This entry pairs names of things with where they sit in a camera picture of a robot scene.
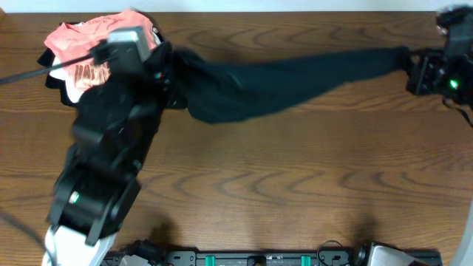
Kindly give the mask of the black garment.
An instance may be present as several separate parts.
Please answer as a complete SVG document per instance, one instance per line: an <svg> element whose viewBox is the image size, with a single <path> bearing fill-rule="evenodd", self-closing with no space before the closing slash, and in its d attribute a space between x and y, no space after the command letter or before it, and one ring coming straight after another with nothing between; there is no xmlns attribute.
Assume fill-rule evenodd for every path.
<svg viewBox="0 0 473 266"><path fill-rule="evenodd" d="M206 123L230 123L269 115L349 82L377 78L406 66L406 47L309 55L254 64L205 61L175 50L175 85L190 115Z"/></svg>

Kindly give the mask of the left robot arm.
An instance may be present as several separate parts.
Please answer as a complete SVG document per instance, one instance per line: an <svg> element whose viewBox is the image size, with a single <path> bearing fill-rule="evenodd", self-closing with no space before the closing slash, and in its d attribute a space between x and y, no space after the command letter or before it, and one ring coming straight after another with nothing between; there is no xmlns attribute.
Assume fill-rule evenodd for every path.
<svg viewBox="0 0 473 266"><path fill-rule="evenodd" d="M82 94L73 144L54 196L44 265L99 265L113 245L141 186L143 167L171 97L172 47L142 59L132 42L101 43L108 80Z"/></svg>

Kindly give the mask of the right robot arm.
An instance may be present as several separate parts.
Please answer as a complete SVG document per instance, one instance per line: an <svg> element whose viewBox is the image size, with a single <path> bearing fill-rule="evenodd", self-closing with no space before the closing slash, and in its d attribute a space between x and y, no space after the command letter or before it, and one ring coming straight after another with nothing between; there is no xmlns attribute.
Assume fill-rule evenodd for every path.
<svg viewBox="0 0 473 266"><path fill-rule="evenodd" d="M471 126L472 118L463 108L472 108L472 6L443 9L436 24L445 44L408 53L406 90L417 96L440 95L443 105L459 112Z"/></svg>

